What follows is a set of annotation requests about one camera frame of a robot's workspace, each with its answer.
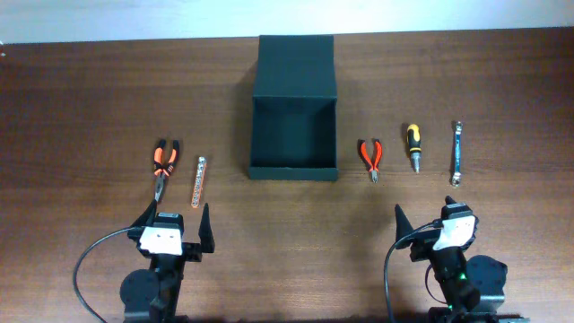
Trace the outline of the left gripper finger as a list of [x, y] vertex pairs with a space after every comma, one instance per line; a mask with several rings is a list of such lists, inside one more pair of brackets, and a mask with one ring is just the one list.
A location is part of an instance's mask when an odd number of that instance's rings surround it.
[[156, 215], [158, 202], [153, 199], [143, 213], [132, 223], [132, 227], [149, 226]]
[[202, 218], [198, 229], [198, 236], [200, 238], [200, 246], [203, 253], [214, 253], [215, 242], [213, 231], [210, 223], [209, 205], [204, 204]]

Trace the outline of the chrome combination wrench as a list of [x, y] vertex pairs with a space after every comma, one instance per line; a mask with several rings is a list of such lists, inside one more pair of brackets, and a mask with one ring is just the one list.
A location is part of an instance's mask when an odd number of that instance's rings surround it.
[[461, 183], [461, 135], [463, 130], [463, 123], [457, 121], [454, 129], [454, 164], [453, 174], [450, 180], [453, 187], [458, 187]]

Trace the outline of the orange long-nose pliers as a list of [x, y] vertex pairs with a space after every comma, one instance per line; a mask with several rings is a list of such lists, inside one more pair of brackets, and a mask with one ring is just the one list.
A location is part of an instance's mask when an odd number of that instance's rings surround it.
[[165, 139], [161, 139], [157, 143], [153, 152], [153, 174], [156, 178], [154, 184], [154, 199], [157, 203], [162, 199], [165, 182], [176, 168], [178, 158], [180, 156], [179, 140], [173, 140], [171, 144], [170, 157], [167, 160], [164, 160], [163, 153], [166, 151], [166, 144], [167, 141]]

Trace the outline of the red small cutting pliers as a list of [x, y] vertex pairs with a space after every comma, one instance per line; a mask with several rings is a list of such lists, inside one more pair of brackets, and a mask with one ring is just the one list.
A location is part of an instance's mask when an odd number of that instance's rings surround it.
[[364, 162], [367, 171], [370, 174], [371, 181], [373, 183], [378, 182], [378, 173], [379, 173], [379, 164], [382, 159], [383, 148], [382, 143], [377, 139], [372, 139], [373, 143], [373, 152], [372, 154], [368, 154], [367, 152], [367, 142], [365, 140], [360, 139], [358, 141], [358, 151], [361, 157], [361, 160]]

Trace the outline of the yellow black stubby screwdriver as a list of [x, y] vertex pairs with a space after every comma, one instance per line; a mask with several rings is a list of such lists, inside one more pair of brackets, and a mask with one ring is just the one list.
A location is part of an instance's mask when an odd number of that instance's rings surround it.
[[407, 127], [406, 139], [413, 171], [419, 173], [421, 169], [422, 137], [420, 128], [416, 124], [411, 124]]

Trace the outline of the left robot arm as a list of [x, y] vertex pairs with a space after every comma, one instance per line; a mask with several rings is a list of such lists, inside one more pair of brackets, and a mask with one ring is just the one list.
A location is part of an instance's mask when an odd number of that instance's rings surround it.
[[127, 231], [150, 265], [130, 273], [120, 286], [125, 322], [188, 322], [187, 315], [176, 313], [185, 265], [200, 262], [204, 254], [215, 250], [208, 205], [203, 208], [198, 243], [182, 240], [181, 214], [159, 213], [157, 206], [153, 200]]

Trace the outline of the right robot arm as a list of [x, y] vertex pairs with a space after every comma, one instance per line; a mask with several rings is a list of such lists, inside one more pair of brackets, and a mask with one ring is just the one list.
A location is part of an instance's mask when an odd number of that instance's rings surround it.
[[425, 274], [433, 275], [443, 299], [432, 307], [427, 322], [528, 322], [518, 314], [499, 314], [506, 300], [504, 286], [508, 266], [494, 258], [478, 255], [466, 258], [465, 252], [474, 243], [479, 219], [464, 203], [445, 197], [440, 217], [414, 228], [400, 205], [395, 206], [396, 241], [387, 252], [384, 264], [384, 288], [387, 313], [393, 314], [388, 286], [388, 265], [392, 253], [410, 250], [414, 263], [427, 261]]

